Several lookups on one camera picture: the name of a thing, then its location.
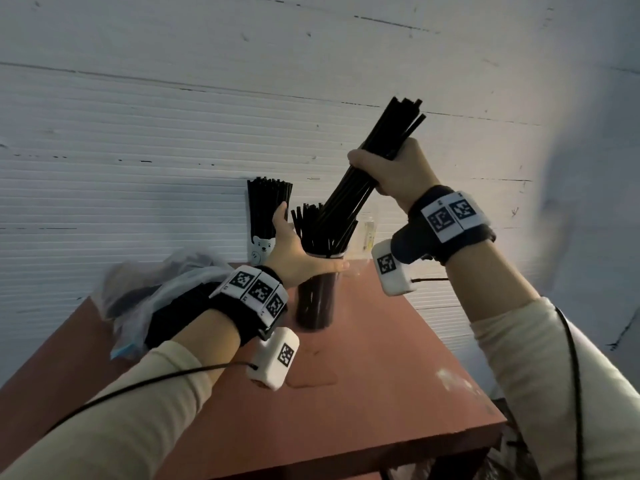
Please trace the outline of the person's left hand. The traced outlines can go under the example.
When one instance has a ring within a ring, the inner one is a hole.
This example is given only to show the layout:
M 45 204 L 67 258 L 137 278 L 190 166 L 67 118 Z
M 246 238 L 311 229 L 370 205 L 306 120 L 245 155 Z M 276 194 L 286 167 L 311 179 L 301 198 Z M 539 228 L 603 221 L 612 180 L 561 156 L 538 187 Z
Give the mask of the person's left hand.
M 285 218 L 286 202 L 282 202 L 273 215 L 276 243 L 265 266 L 272 269 L 282 280 L 285 289 L 299 286 L 313 276 L 304 276 L 306 260 L 343 260 L 341 258 L 319 258 L 306 254 L 300 238 Z

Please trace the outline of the black wrist band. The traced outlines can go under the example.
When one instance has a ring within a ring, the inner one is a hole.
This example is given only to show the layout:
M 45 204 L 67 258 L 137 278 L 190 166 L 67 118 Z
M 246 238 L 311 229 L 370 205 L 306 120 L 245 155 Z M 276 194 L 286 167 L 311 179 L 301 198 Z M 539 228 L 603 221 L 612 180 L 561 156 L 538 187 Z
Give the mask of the black wrist band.
M 390 252 L 403 264 L 423 259 L 444 266 L 460 250 L 496 237 L 468 193 L 436 185 L 412 204 L 407 224 L 391 238 Z
M 209 309 L 234 324 L 243 347 L 254 338 L 267 340 L 287 311 L 289 295 L 267 266 L 236 268 L 210 295 Z

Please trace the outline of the person's right forearm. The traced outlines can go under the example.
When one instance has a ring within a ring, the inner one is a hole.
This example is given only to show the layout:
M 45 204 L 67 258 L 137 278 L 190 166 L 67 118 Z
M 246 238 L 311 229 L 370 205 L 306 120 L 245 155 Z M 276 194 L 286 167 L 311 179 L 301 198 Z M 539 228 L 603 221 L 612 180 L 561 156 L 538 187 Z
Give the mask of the person's right forearm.
M 544 480 L 578 480 L 575 393 L 555 306 L 490 241 L 445 265 L 474 336 Z M 569 324 L 579 362 L 581 480 L 640 480 L 640 393 Z

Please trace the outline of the clear plastic bag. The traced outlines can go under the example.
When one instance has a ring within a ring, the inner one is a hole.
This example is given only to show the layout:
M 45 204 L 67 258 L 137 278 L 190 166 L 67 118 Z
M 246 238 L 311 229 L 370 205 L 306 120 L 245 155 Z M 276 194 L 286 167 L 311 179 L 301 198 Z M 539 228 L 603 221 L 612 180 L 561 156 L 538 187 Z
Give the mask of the clear plastic bag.
M 111 324 L 110 359 L 138 360 L 153 314 L 202 284 L 220 283 L 233 271 L 210 248 L 183 248 L 161 262 L 124 261 L 111 266 L 90 298 L 101 320 Z

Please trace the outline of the bear print cup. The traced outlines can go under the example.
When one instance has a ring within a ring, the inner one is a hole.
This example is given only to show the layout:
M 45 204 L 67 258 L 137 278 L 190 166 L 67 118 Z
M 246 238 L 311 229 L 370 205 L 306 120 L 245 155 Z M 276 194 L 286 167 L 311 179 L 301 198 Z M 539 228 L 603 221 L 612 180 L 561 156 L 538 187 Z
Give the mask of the bear print cup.
M 252 236 L 249 249 L 250 265 L 254 267 L 264 265 L 275 247 L 275 243 L 275 237 L 260 238 L 257 235 Z

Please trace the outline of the black straws in bear cup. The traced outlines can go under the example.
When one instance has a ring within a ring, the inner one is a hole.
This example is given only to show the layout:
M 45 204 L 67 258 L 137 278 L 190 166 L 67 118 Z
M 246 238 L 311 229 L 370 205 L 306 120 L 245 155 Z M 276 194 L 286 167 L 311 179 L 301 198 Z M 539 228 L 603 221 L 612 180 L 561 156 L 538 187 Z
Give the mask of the black straws in bear cup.
M 256 177 L 246 181 L 250 213 L 251 243 L 273 239 L 276 230 L 273 215 L 282 202 L 289 202 L 293 184 L 284 180 Z

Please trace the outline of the person's right hand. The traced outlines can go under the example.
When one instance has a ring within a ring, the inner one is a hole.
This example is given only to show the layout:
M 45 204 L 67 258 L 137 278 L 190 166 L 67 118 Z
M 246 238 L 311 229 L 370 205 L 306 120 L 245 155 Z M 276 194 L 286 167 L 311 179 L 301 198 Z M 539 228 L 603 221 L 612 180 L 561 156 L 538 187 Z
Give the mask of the person's right hand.
M 440 181 L 430 167 L 418 140 L 405 140 L 393 160 L 383 158 L 383 195 L 393 198 L 409 214 L 413 204 Z

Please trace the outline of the black straws in clear cup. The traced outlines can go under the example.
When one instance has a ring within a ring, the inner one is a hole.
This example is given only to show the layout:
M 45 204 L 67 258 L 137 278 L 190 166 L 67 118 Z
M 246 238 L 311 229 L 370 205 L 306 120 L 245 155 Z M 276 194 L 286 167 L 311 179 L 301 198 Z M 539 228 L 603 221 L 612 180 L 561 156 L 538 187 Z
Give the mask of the black straws in clear cup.
M 319 258 L 343 259 L 358 221 L 350 217 L 345 221 L 331 221 L 319 226 L 324 204 L 304 204 L 292 211 L 294 229 L 306 254 Z

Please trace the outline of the person's left forearm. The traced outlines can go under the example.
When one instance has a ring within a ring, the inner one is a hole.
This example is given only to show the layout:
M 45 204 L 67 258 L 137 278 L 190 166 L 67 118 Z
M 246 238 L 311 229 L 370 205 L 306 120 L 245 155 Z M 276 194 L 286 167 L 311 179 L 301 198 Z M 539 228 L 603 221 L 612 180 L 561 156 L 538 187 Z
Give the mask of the person's left forearm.
M 96 398 L 156 376 L 229 363 L 239 344 L 233 322 L 208 310 Z M 166 379 L 92 406 L 46 434 L 0 480 L 151 480 L 222 372 Z

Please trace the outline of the clear plastic cup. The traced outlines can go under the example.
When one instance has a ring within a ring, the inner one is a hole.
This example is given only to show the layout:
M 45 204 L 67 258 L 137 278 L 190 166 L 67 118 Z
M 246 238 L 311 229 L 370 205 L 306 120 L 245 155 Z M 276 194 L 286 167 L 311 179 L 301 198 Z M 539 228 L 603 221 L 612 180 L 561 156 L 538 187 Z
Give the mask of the clear plastic cup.
M 370 259 L 378 229 L 378 215 L 369 211 L 362 212 L 358 215 L 357 220 L 358 236 L 354 234 L 355 256 L 361 260 Z
M 338 273 L 324 273 L 313 276 L 298 286 L 294 319 L 299 328 L 319 331 L 332 324 L 338 279 Z

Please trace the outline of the black left wrist band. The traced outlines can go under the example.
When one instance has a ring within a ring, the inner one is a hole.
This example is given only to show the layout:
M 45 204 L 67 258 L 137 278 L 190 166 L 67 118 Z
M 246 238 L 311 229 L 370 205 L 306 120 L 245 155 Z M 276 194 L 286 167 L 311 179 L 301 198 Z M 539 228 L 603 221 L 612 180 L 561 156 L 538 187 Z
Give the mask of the black left wrist band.
M 289 295 L 267 266 L 236 268 L 210 295 L 209 309 L 234 324 L 243 347 L 254 338 L 267 340 L 287 311 Z

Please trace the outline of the bundle of black straws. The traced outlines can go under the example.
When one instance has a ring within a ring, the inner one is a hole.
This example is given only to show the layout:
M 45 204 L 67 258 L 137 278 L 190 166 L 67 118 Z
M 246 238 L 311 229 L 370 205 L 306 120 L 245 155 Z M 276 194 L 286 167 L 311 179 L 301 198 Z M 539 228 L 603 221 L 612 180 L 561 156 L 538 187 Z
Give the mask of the bundle of black straws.
M 400 147 L 426 118 L 421 100 L 393 97 L 361 148 L 386 161 L 396 158 Z M 311 252 L 321 257 L 344 253 L 357 225 L 357 215 L 378 185 L 368 173 L 350 165 L 311 227 Z

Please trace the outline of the empty clear plastic cup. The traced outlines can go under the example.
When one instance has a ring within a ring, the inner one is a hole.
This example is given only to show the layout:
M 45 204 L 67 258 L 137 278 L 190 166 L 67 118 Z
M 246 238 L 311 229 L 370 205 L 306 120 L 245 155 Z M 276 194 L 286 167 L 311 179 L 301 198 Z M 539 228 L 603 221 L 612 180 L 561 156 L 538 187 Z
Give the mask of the empty clear plastic cup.
M 378 215 L 369 211 L 362 212 L 358 215 L 357 220 L 358 236 L 354 234 L 355 256 L 361 260 L 370 259 L 378 229 Z

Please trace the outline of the black right wrist band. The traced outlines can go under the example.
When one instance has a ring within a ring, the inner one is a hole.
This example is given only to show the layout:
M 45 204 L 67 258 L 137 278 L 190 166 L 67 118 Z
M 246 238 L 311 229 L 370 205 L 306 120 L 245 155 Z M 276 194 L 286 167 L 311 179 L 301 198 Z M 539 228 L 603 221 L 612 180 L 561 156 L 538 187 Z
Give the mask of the black right wrist band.
M 403 264 L 423 259 L 444 266 L 460 250 L 496 237 L 468 193 L 436 185 L 412 204 L 407 224 L 391 238 L 390 252 Z

